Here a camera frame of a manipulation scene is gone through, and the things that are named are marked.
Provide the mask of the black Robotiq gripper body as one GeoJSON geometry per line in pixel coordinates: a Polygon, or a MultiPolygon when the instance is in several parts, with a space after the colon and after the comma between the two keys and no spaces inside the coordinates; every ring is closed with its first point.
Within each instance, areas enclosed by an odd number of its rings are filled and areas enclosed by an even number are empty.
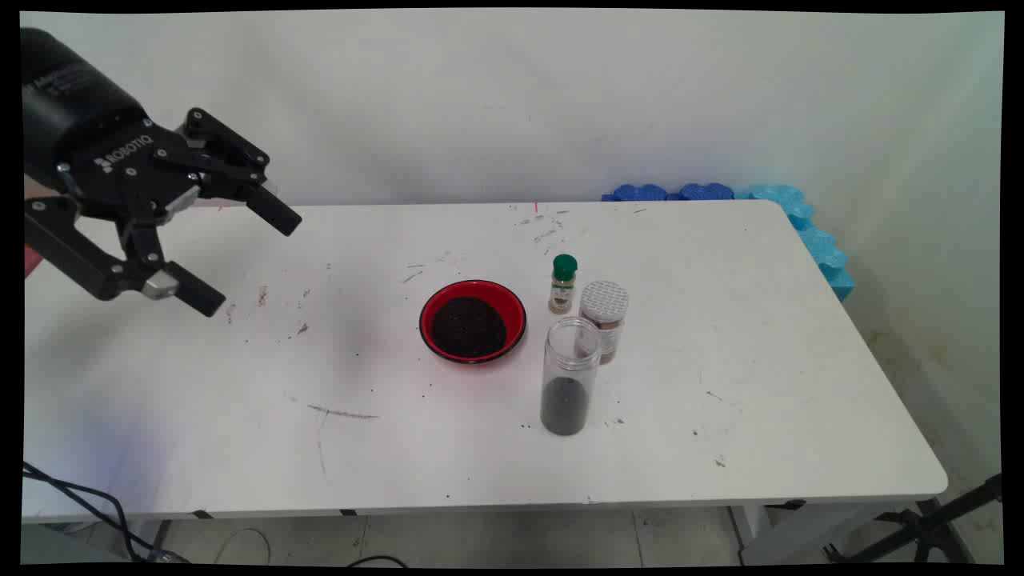
{"type": "Polygon", "coordinates": [[[172,166],[186,145],[140,102],[51,33],[22,31],[23,170],[47,196],[23,204],[40,219],[69,201],[81,215],[114,220],[135,207],[159,222],[200,197],[201,175],[172,166]]]}

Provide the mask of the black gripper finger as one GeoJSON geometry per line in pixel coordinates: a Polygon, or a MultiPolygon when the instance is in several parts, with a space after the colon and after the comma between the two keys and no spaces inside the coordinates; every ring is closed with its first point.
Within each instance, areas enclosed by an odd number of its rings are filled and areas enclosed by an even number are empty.
{"type": "Polygon", "coordinates": [[[190,109],[177,131],[189,147],[186,166],[200,178],[201,199],[240,202],[285,236],[300,225],[301,216],[267,187],[267,152],[201,108],[190,109]]]}
{"type": "Polygon", "coordinates": [[[115,258],[78,230],[80,213],[80,205],[67,196],[25,201],[25,242],[93,298],[112,300],[136,291],[151,300],[182,300],[206,317],[226,301],[201,278],[165,259],[154,220],[116,218],[124,255],[115,258]]]}

